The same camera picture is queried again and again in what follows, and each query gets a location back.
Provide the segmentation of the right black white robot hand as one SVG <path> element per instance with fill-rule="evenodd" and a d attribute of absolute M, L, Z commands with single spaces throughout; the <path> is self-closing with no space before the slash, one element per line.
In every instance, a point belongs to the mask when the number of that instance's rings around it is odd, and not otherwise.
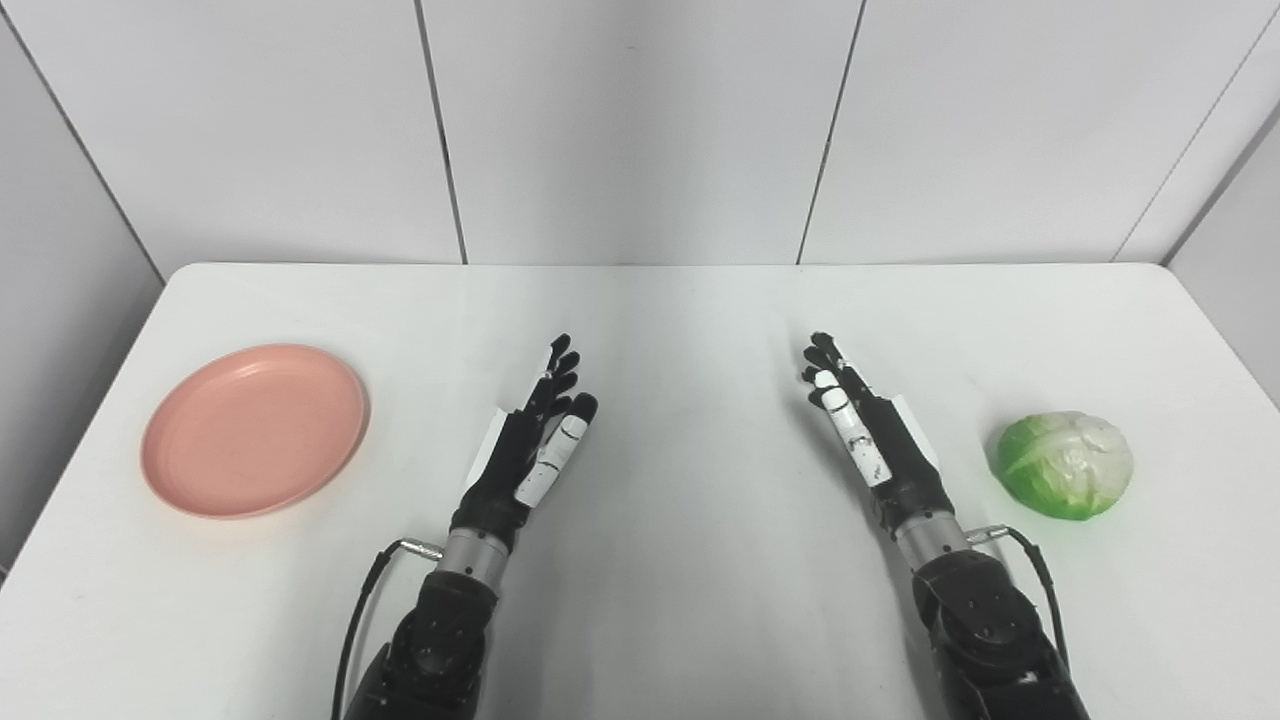
<path fill-rule="evenodd" d="M 812 386 L 808 401 L 824 411 L 870 489 L 879 527 L 892 536 L 914 518 L 955 514 L 938 469 L 899 405 L 873 391 L 835 338 L 812 333 L 803 356 L 808 361 L 803 379 Z"/>

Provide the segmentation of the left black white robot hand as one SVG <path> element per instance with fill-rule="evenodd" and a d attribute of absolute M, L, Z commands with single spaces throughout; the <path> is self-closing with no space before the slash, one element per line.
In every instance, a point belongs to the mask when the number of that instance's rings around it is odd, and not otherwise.
<path fill-rule="evenodd" d="M 573 391 L 581 357 L 571 343 L 567 333 L 553 340 L 525 405 L 498 414 L 500 424 L 480 452 L 483 465 L 452 514 L 449 530 L 474 530 L 515 548 L 599 409 L 595 396 Z"/>

